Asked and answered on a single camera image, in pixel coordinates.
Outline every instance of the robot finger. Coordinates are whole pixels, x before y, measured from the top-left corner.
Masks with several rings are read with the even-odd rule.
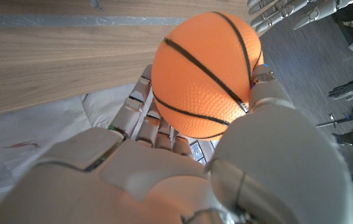
[[[256,27],[261,22],[269,19],[272,15],[280,12],[280,10],[285,7],[287,4],[290,4],[293,0],[279,0],[272,7],[268,8],[265,12],[261,13],[261,15],[257,16],[255,19],[251,21],[251,26]],[[255,5],[249,10],[249,14],[254,14],[260,9],[258,9]]]
[[[316,6],[307,14],[298,18],[294,25],[294,30],[307,25],[310,22],[317,21],[329,16],[337,11],[337,2],[335,0],[325,1]]]
[[[146,66],[134,89],[126,98],[108,128],[123,135],[124,139],[131,138],[131,134],[139,120],[142,108],[150,92],[151,72],[152,65]]]
[[[274,26],[276,23],[280,22],[287,16],[293,14],[294,12],[302,9],[307,5],[308,1],[307,0],[295,0],[292,1],[290,4],[287,6],[283,7],[280,9],[279,13],[274,14],[271,16],[269,19],[266,21],[263,21],[261,24],[259,24],[256,28],[255,31],[257,33],[262,32],[269,27]]]

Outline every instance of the wooden table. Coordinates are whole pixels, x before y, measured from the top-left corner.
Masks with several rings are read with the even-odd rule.
[[[101,10],[89,0],[5,0],[0,14],[187,18],[221,11],[252,18],[246,0],[102,0],[99,5]],[[0,28],[0,113],[133,83],[173,28]]]

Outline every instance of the gray floor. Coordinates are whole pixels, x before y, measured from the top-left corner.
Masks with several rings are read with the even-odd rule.
[[[292,30],[299,12],[276,24],[260,39],[265,63],[290,94],[294,104],[313,123],[329,121],[329,113],[336,119],[350,113],[352,101],[334,101],[328,91],[353,80],[353,53],[348,49],[342,32],[331,17]],[[353,121],[322,128],[329,133],[346,133],[353,129]],[[353,174],[353,147],[340,151]]]

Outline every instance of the gray robotic arm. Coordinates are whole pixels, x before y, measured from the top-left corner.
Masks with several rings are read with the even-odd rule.
[[[37,161],[0,204],[0,223],[353,223],[346,164],[268,67],[254,70],[251,113],[230,125],[205,168],[152,102],[131,139],[150,71],[109,129]]]

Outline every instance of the textured ball surface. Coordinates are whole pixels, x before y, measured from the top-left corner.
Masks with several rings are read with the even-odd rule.
[[[192,17],[157,49],[152,67],[157,108],[180,133],[219,139],[246,114],[250,75],[260,64],[261,44],[246,22],[219,12]]]

